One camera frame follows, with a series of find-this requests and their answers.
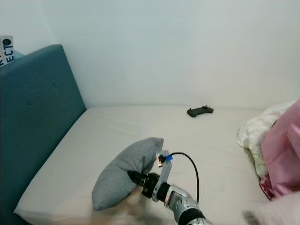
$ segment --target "mattress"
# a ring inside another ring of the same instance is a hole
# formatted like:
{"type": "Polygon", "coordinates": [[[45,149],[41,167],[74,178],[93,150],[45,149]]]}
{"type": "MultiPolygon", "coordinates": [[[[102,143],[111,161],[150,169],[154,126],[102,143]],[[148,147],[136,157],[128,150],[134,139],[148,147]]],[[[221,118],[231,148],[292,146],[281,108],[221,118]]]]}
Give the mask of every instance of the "mattress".
{"type": "MultiPolygon", "coordinates": [[[[184,106],[120,106],[88,109],[36,174],[15,213],[33,225],[176,224],[162,202],[137,188],[116,207],[93,211],[91,192],[101,171],[124,148],[147,137],[164,138],[164,150],[183,151],[195,162],[199,207],[216,225],[243,225],[243,210],[268,200],[247,150],[236,134],[260,111],[215,108],[191,118],[184,106]]],[[[168,180],[196,198],[192,164],[174,156],[168,180]]]]}

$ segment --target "small gray cushion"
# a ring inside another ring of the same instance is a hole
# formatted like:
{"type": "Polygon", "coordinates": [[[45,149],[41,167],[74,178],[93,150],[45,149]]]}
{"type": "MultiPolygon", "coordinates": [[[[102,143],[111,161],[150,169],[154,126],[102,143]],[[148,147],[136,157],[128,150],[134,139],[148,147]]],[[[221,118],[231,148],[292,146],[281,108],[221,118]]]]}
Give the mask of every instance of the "small gray cushion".
{"type": "Polygon", "coordinates": [[[162,138],[147,138],[124,149],[100,174],[92,192],[94,210],[119,204],[136,187],[127,171],[149,173],[163,147],[162,138]]]}

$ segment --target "headboard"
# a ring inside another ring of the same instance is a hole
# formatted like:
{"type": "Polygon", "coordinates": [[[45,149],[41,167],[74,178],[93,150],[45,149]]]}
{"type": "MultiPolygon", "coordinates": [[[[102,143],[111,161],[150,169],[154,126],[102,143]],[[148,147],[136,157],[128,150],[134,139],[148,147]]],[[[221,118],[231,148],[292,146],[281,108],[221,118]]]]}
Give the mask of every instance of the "headboard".
{"type": "Polygon", "coordinates": [[[85,106],[61,45],[0,67],[1,224],[85,106]]]}

